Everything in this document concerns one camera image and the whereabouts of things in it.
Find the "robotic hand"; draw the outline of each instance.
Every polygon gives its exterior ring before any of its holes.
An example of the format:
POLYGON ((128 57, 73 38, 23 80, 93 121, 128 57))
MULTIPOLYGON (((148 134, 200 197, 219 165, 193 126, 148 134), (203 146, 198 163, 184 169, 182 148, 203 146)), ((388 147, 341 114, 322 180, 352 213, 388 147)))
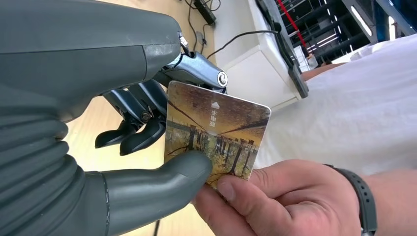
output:
POLYGON ((0 235, 119 235, 190 202, 212 168, 199 152, 156 170, 84 172, 62 141, 98 95, 123 121, 96 147, 120 143, 125 155, 164 133, 159 83, 226 92, 226 74, 188 50, 173 18, 92 0, 2 0, 0 22, 0 235))
POLYGON ((158 82, 168 87, 171 80, 178 80, 226 92, 226 73, 199 53, 190 52, 181 33, 179 40, 185 53, 164 66, 153 79, 103 94, 123 121, 117 130, 101 133, 96 148, 120 143, 120 155, 127 155, 149 147, 164 134, 168 99, 158 82), (136 133, 145 124, 143 131, 136 133))

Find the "finger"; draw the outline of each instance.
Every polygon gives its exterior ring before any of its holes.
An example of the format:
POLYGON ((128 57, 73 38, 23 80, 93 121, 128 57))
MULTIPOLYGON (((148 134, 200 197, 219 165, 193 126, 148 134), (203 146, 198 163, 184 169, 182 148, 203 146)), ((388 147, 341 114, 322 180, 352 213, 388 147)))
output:
POLYGON ((254 170, 249 181, 268 197, 277 198, 288 192, 313 187, 327 181, 327 166, 304 160, 288 160, 254 170))
POLYGON ((218 181, 217 189, 258 236, 285 235, 289 230, 291 216, 287 210, 252 183, 224 176, 218 181))
POLYGON ((216 236, 255 236, 245 219, 207 185, 198 192, 194 206, 216 236))

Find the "card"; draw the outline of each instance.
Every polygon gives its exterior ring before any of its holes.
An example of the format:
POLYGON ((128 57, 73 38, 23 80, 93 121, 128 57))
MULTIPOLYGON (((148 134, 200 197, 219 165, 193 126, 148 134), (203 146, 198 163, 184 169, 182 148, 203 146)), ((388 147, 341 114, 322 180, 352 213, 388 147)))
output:
POLYGON ((199 150, 213 164, 206 183, 214 189, 222 175, 248 180, 270 114, 266 106, 172 81, 164 161, 199 150))

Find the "watch strap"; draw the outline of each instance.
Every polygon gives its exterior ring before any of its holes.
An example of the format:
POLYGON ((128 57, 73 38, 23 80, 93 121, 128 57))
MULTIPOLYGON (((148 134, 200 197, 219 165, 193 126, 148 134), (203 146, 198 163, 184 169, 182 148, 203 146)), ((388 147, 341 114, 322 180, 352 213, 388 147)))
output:
POLYGON ((334 170, 343 175, 355 189, 356 195, 359 199, 359 218, 360 225, 363 229, 362 233, 375 233, 377 230, 377 213, 375 200, 368 184, 357 174, 339 169, 332 165, 328 165, 334 170))

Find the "human hand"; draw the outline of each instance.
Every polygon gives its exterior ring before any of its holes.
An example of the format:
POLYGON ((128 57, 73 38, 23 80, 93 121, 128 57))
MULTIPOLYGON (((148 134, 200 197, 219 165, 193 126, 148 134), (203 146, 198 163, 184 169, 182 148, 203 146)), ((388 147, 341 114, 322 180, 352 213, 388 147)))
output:
POLYGON ((359 236, 359 203, 349 181, 332 168, 289 160, 254 170, 250 180, 224 176, 228 204, 204 186, 194 200, 217 236, 359 236))

